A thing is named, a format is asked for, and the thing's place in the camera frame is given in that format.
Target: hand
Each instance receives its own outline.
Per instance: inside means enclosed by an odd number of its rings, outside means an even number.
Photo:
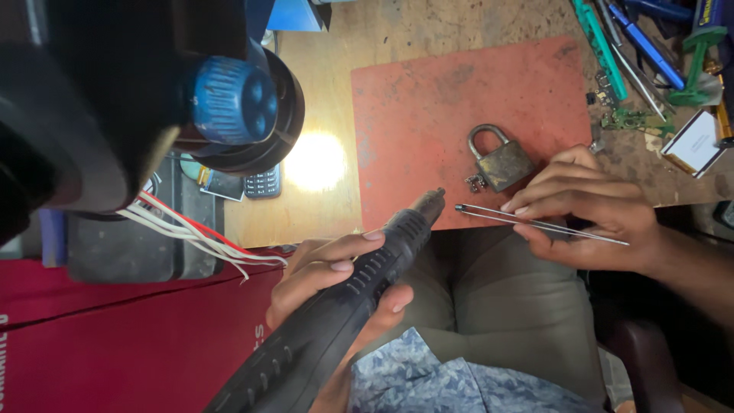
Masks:
[[[548,167],[501,209],[528,220],[574,215],[595,223],[585,232],[630,244],[585,237],[552,240],[540,229],[515,225],[533,254],[574,268],[646,273],[661,245],[661,227],[642,189],[602,172],[583,145],[551,158]]]
[[[291,257],[283,279],[273,288],[270,307],[265,314],[268,327],[276,329],[319,290],[349,278],[354,270],[351,258],[374,251],[384,243],[385,235],[379,229],[366,234],[345,235],[337,240],[306,240],[301,243]],[[311,411],[325,412],[332,408],[338,411],[341,407],[335,405],[346,403],[350,376],[345,375],[349,373],[349,360],[367,344],[397,326],[405,313],[403,308],[412,299],[413,289],[404,284],[393,285],[382,294],[377,310],[357,335],[332,378],[321,389]]]

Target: person's right hand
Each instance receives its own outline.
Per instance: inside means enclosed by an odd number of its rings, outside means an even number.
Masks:
[[[527,220],[573,215],[595,223],[585,232],[630,244],[586,237],[552,240],[540,229],[515,225],[533,254],[574,268],[646,273],[661,245],[662,227],[642,189],[602,172],[583,145],[554,156],[527,188],[501,208]]]

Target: green tool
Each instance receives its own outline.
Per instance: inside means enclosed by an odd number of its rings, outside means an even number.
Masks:
[[[617,98],[620,101],[625,100],[627,98],[625,82],[622,80],[622,74],[619,72],[617,63],[614,61],[614,55],[609,50],[609,44],[607,44],[606,38],[604,38],[604,32],[602,32],[601,26],[599,26],[599,22],[594,15],[594,10],[591,6],[584,4],[582,0],[573,0],[573,6],[578,22],[581,24],[581,28],[586,35],[586,39],[589,40],[589,44],[594,50],[599,64],[606,72],[609,83],[611,83],[611,88],[617,94]]]
[[[651,112],[632,111],[623,108],[615,109],[605,113],[601,119],[601,127],[606,130],[636,129],[657,137],[673,137],[675,126],[673,126],[670,112],[663,112],[665,121]]]
[[[721,25],[724,3],[721,0],[698,0],[691,35],[683,41],[683,51],[693,52],[693,62],[688,71],[686,87],[673,90],[668,101],[676,106],[700,106],[710,96],[697,88],[698,78],[703,71],[703,58],[711,46],[718,44],[727,35],[727,28]]]

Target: blue patterned shirt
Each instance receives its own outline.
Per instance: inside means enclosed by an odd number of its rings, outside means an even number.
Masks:
[[[597,413],[582,397],[518,371],[441,364],[411,328],[352,366],[351,413]]]

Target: padlock shackle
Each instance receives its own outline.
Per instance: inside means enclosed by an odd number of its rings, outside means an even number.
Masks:
[[[474,156],[477,159],[482,158],[482,156],[479,154],[479,151],[476,150],[476,147],[474,146],[474,137],[479,132],[492,132],[493,134],[497,135],[497,137],[502,142],[502,145],[509,143],[509,139],[507,139],[507,136],[502,132],[502,129],[499,129],[496,125],[492,125],[491,123],[483,123],[479,126],[476,126],[474,129],[471,129],[471,132],[469,132],[469,149],[471,149],[471,153],[474,154]]]

